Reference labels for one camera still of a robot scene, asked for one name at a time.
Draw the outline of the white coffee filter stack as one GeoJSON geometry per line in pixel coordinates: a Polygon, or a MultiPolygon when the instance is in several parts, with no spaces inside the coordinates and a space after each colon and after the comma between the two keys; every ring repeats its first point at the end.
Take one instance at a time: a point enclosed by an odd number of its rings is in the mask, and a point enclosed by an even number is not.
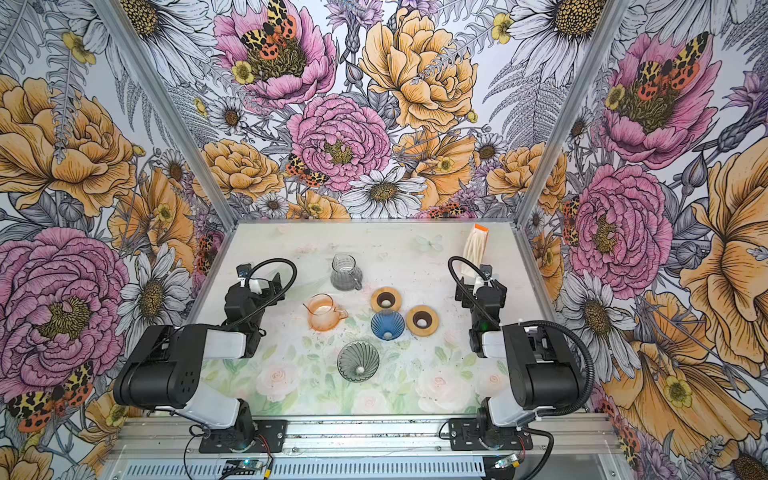
{"type": "Polygon", "coordinates": [[[464,247],[462,257],[476,267],[480,267],[486,251],[489,229],[480,224],[474,224],[470,230],[464,247]]]}

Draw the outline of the orange glass pitcher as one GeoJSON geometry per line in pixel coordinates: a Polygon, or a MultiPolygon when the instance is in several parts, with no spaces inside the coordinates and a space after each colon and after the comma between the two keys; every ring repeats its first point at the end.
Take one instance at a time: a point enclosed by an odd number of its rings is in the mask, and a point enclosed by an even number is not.
{"type": "Polygon", "coordinates": [[[307,311],[309,327],[318,332],[330,331],[349,317],[348,312],[325,293],[312,296],[303,306],[307,311]]]}

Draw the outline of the grey glass dripper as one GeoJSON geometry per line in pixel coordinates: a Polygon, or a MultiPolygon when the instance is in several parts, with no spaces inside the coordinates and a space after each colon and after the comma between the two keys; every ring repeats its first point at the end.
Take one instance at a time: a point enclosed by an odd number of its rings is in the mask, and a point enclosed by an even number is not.
{"type": "Polygon", "coordinates": [[[339,374],[351,383],[370,380],[377,373],[379,366],[378,350],[365,341],[355,341],[345,345],[337,357],[339,374]]]}

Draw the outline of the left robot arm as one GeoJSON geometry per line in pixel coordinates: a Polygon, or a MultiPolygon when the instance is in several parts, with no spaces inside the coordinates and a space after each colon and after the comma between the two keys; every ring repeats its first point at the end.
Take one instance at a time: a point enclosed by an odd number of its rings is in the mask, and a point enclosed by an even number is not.
{"type": "Polygon", "coordinates": [[[115,401],[193,421],[216,448],[263,447],[247,401],[219,392],[201,379],[201,372],[208,360],[252,358],[266,335],[261,328],[264,311],[284,298],[279,274],[242,280],[225,295],[222,324],[147,328],[115,380],[115,401]]]}

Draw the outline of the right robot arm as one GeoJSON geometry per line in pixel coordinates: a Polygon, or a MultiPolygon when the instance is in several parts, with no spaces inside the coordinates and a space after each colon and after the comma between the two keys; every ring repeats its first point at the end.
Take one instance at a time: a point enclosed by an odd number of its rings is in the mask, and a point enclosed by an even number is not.
{"type": "Polygon", "coordinates": [[[471,313],[471,351],[500,361],[509,385],[486,396],[473,420],[448,421],[454,451],[528,449],[532,439],[526,429],[532,422],[584,406],[594,387],[595,366],[573,332],[546,320],[503,325],[499,314],[506,288],[495,280],[481,287],[458,280],[455,299],[471,313]]]}

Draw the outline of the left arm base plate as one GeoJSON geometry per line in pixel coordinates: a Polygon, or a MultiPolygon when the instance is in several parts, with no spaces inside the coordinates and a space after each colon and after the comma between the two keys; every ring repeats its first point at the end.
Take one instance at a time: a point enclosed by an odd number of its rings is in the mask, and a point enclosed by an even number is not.
{"type": "Polygon", "coordinates": [[[286,439],[286,420],[253,420],[249,426],[212,430],[201,440],[201,454],[281,453],[286,439]]]}

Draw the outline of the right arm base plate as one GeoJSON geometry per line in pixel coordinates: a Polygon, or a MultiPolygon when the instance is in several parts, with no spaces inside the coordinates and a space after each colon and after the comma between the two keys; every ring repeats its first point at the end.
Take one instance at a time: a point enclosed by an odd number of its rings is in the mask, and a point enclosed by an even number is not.
{"type": "Polygon", "coordinates": [[[447,427],[453,451],[522,451],[533,447],[528,433],[515,427],[497,427],[476,417],[450,418],[447,427]]]}

